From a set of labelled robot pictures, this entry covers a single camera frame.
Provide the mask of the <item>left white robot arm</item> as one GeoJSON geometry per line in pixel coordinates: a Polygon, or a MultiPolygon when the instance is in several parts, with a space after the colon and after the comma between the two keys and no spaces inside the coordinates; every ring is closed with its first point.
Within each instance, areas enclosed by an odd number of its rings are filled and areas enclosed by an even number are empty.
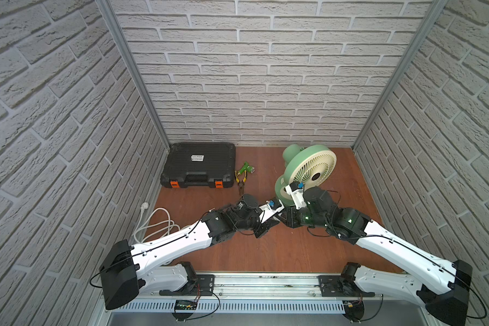
{"type": "Polygon", "coordinates": [[[259,205],[255,197],[245,194],[235,205],[208,211],[196,223],[161,239],[115,243],[97,274],[105,308],[120,308],[143,292],[189,293],[197,282],[192,265],[183,262],[171,266],[170,262],[230,240],[236,233],[258,239],[279,223],[284,208],[278,199],[259,205]]]}

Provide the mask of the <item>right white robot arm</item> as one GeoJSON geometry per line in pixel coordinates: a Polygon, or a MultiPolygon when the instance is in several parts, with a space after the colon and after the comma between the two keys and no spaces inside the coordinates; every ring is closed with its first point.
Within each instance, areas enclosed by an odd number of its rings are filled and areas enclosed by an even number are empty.
{"type": "Polygon", "coordinates": [[[366,293],[379,293],[423,307],[447,325],[464,325],[473,268],[459,259],[437,257],[412,245],[353,208],[340,208],[320,187],[301,183],[277,191],[286,206],[286,226],[324,228],[329,236],[371,251],[402,269],[402,273],[374,270],[348,263],[341,277],[366,293]]]}

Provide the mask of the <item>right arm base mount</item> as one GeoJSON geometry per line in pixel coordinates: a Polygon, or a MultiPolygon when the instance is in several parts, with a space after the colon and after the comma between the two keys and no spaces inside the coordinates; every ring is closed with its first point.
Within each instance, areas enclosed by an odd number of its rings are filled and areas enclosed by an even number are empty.
{"type": "Polygon", "coordinates": [[[373,292],[364,292],[353,282],[340,275],[319,275],[319,289],[322,297],[374,297],[373,292]]]}

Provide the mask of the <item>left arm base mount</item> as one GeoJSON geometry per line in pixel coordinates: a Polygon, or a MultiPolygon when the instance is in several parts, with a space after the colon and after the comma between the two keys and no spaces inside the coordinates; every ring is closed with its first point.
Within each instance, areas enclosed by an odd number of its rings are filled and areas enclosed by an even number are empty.
{"type": "Polygon", "coordinates": [[[214,283],[214,274],[197,274],[195,280],[189,280],[179,290],[160,290],[159,294],[161,296],[211,296],[214,283]]]}

